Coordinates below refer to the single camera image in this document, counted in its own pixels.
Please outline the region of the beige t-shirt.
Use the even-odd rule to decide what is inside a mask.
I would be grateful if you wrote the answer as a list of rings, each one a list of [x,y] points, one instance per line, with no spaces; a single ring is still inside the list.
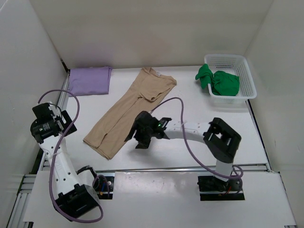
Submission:
[[[172,76],[143,67],[127,92],[93,126],[83,142],[112,159],[125,145],[136,116],[155,108],[176,85]]]

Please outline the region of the purple t-shirt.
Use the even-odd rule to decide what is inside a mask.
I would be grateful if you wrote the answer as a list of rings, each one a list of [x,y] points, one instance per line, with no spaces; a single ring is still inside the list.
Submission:
[[[75,96],[108,94],[111,74],[108,66],[71,69],[68,91]]]

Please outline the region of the green t-shirt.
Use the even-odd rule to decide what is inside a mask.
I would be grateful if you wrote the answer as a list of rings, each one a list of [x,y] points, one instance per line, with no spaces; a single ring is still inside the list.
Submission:
[[[200,67],[195,80],[200,81],[202,89],[210,85],[214,95],[236,96],[239,93],[240,81],[238,76],[224,71],[212,73],[208,64]]]

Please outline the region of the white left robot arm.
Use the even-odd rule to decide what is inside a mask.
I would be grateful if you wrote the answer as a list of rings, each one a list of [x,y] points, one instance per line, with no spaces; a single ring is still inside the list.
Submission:
[[[66,140],[61,137],[66,129],[69,130],[68,134],[76,131],[67,111],[62,111],[51,102],[39,104],[32,111],[36,119],[31,124],[31,134],[53,166],[53,206],[69,221],[78,221],[79,217],[98,207],[99,199],[95,189],[100,179],[89,166],[80,173],[73,167]]]

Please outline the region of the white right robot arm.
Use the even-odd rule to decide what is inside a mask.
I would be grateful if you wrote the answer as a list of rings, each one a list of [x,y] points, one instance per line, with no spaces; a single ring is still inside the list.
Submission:
[[[221,191],[230,185],[231,180],[242,181],[243,171],[236,172],[238,166],[234,164],[241,136],[220,118],[215,117],[209,123],[185,123],[182,120],[173,121],[169,117],[158,120],[149,112],[142,111],[136,116],[125,141],[132,138],[138,142],[137,149],[149,148],[152,138],[203,143],[216,159],[214,171],[204,165],[193,152],[190,155],[201,167],[213,174],[211,189]]]

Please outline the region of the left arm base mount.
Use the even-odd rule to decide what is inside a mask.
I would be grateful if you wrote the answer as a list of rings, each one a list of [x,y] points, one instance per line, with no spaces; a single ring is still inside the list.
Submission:
[[[94,189],[100,200],[112,200],[114,194],[115,173],[97,173],[98,179],[94,182]]]

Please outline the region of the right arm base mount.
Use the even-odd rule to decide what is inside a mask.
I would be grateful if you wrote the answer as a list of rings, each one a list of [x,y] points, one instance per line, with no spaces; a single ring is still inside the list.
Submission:
[[[214,176],[198,176],[200,201],[245,200],[242,180],[223,181]]]

